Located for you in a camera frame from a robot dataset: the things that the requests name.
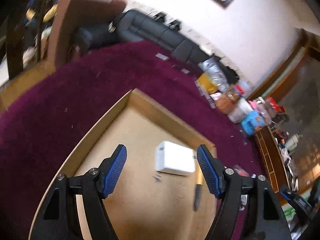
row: blue textured pad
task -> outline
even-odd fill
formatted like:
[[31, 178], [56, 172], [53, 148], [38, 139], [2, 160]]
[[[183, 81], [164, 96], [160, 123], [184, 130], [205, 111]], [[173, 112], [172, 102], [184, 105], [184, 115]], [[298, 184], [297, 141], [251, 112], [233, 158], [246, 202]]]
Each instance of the blue textured pad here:
[[107, 197], [115, 189], [120, 173], [123, 169], [123, 166], [126, 160], [127, 160], [127, 148], [123, 146], [120, 149], [113, 164], [111, 165], [107, 175], [105, 176], [104, 187], [102, 190], [102, 194], [104, 195], [104, 197]]
[[210, 164], [208, 157], [206, 156], [201, 146], [199, 146], [197, 149], [197, 159], [205, 182], [207, 183], [207, 186], [209, 188], [209, 192], [211, 194], [214, 194], [215, 197], [220, 196], [221, 190], [219, 188], [219, 177]]

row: blue gripper pad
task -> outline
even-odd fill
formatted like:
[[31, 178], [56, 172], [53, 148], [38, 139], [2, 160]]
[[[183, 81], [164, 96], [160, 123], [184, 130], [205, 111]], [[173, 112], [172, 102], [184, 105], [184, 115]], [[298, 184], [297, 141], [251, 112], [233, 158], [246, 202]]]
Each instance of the blue gripper pad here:
[[109, 171], [104, 178], [104, 187], [102, 190], [102, 195], [106, 198], [109, 194], [113, 192], [118, 182], [120, 173], [123, 169], [124, 163], [127, 160], [127, 148], [119, 144], [112, 156], [110, 161], [113, 160]]
[[224, 166], [220, 160], [212, 157], [204, 144], [200, 145], [197, 149], [197, 160], [209, 192], [220, 199], [225, 192]]

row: purple carpet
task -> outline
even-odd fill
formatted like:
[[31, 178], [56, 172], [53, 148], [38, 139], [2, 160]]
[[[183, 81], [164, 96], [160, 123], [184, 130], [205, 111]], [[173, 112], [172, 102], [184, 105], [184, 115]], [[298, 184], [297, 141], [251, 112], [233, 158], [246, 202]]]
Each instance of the purple carpet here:
[[[139, 88], [217, 147], [225, 166], [262, 174], [260, 154], [239, 126], [211, 109], [177, 70], [190, 67], [156, 44], [117, 44], [85, 55], [26, 92], [0, 118], [0, 218], [4, 239], [27, 239], [39, 201], [72, 149], [128, 90]], [[240, 214], [234, 239], [240, 233]]]

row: white box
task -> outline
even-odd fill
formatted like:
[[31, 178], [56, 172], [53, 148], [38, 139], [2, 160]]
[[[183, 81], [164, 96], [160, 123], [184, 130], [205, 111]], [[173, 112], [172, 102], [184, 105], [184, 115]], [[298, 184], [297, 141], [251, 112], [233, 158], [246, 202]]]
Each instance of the white box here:
[[192, 149], [169, 141], [156, 147], [156, 171], [187, 176], [195, 170]]

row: wooden floor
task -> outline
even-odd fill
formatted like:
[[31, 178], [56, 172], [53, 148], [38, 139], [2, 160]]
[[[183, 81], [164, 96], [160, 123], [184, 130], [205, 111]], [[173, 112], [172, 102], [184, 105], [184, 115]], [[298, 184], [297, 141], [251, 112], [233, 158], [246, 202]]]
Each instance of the wooden floor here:
[[0, 91], [0, 115], [7, 111], [8, 107], [23, 93], [55, 71], [56, 68], [53, 64], [43, 60], [10, 81]]

